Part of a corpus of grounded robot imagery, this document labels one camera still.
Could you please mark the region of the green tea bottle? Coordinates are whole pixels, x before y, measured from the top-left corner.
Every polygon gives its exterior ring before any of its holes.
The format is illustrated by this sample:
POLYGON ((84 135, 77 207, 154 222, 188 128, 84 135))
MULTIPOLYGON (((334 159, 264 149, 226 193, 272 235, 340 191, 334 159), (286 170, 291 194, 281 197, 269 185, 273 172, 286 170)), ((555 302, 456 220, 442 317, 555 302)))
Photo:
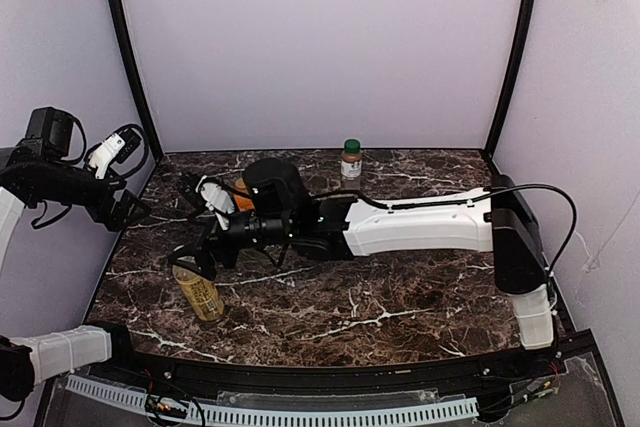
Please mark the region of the green tea bottle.
POLYGON ((223 317, 225 306, 214 283, 181 266, 173 266, 172 273, 201 321, 215 322, 223 317))

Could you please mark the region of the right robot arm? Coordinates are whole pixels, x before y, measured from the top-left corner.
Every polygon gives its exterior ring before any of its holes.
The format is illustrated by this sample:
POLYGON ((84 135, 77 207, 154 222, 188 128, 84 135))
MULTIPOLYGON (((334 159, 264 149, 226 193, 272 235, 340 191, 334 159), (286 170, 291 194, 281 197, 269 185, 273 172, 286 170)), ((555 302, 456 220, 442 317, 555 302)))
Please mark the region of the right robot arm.
POLYGON ((297 167, 277 158, 250 164, 242 179, 253 207, 241 212, 234 190, 185 174, 183 196, 209 211, 201 234, 169 255, 172 266, 212 281, 243 249, 293 249, 316 261, 411 250, 490 252, 496 287, 513 306, 526 350, 552 346, 555 328, 539 224, 506 175, 490 186, 433 198, 373 200, 357 190, 312 195, 297 167))

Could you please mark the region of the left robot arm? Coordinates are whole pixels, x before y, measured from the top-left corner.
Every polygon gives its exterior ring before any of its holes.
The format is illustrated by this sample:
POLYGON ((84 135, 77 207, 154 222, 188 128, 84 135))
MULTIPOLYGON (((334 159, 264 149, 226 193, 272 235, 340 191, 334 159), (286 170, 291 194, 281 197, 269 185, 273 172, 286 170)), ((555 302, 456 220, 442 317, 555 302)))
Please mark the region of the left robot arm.
MULTIPOLYGON (((110 232, 120 232, 146 217, 150 209, 127 190, 128 179, 137 174, 138 163, 125 173, 113 170, 137 150, 150 153, 144 130, 136 124, 117 128, 105 140, 84 144, 79 156, 70 157, 74 132, 84 130, 73 114, 54 107, 32 111, 26 133, 15 146, 1 151, 1 247, 8 248, 13 232, 26 209, 62 206, 53 216, 41 215, 35 230, 53 225, 72 208, 84 208, 91 219, 110 232)), ((1 339, 1 396, 24 405, 34 388, 62 374, 132 352, 127 329, 113 323, 30 337, 1 339)))

